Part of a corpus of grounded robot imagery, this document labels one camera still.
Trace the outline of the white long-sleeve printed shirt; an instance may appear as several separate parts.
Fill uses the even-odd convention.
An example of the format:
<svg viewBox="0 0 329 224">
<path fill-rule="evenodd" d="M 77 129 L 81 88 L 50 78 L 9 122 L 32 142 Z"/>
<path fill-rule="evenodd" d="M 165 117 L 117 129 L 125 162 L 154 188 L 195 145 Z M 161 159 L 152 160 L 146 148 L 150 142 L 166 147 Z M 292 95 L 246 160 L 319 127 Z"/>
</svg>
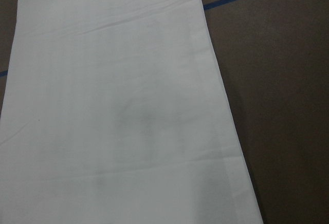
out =
<svg viewBox="0 0 329 224">
<path fill-rule="evenodd" d="M 202 0 L 18 0 L 1 223 L 262 223 Z"/>
</svg>

